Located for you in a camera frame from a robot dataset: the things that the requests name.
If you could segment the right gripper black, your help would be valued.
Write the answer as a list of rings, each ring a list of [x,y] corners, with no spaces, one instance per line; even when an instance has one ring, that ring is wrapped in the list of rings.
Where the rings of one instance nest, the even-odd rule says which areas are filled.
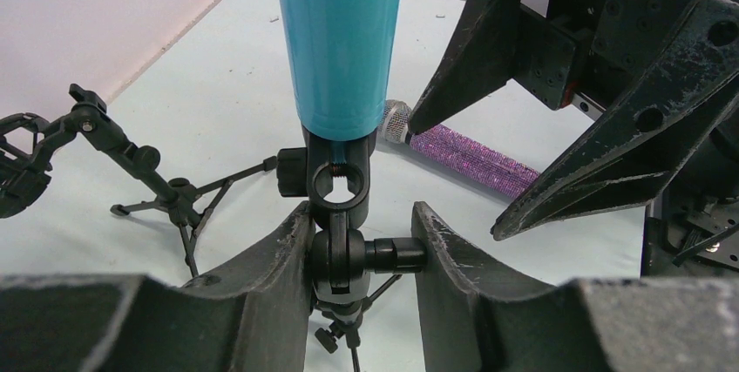
[[[520,0],[465,1],[410,132],[512,78],[519,22],[514,79],[554,111],[597,119],[654,62],[498,216],[495,240],[646,205],[737,106],[738,0],[549,0],[519,15]]]

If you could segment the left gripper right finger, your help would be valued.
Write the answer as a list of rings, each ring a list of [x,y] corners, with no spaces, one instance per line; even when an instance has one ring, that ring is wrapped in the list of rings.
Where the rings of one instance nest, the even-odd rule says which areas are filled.
[[[412,235],[429,371],[735,371],[738,282],[575,279],[558,286],[494,259],[425,202]]]

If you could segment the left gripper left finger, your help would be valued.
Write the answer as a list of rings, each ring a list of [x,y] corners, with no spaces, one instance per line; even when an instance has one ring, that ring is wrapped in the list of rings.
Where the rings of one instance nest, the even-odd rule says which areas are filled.
[[[301,371],[315,231],[301,203],[181,287],[143,274],[1,279],[4,371]]]

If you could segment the tripod stand with double clamp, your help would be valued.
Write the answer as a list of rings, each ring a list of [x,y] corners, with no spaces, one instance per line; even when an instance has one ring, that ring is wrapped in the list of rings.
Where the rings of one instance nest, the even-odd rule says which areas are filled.
[[[358,371],[364,313],[403,275],[424,269],[427,249],[412,237],[366,240],[360,230],[369,213],[374,133],[341,142],[305,130],[303,138],[303,147],[277,154],[278,189],[283,197],[308,199],[319,228],[309,244],[308,271],[314,307],[331,323],[315,336],[330,353],[344,339]]]

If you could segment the teal blue microphone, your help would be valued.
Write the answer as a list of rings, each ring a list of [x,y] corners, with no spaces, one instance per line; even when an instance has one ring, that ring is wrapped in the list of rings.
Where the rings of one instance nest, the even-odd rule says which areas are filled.
[[[371,134],[387,95],[399,0],[280,0],[302,126],[332,141]]]

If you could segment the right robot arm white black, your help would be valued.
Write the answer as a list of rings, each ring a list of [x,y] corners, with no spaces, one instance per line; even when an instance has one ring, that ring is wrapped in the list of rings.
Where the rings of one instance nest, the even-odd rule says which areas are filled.
[[[508,81],[593,120],[541,174],[444,127]],[[466,0],[401,140],[513,198],[497,240],[644,206],[642,275],[737,276],[738,0]]]

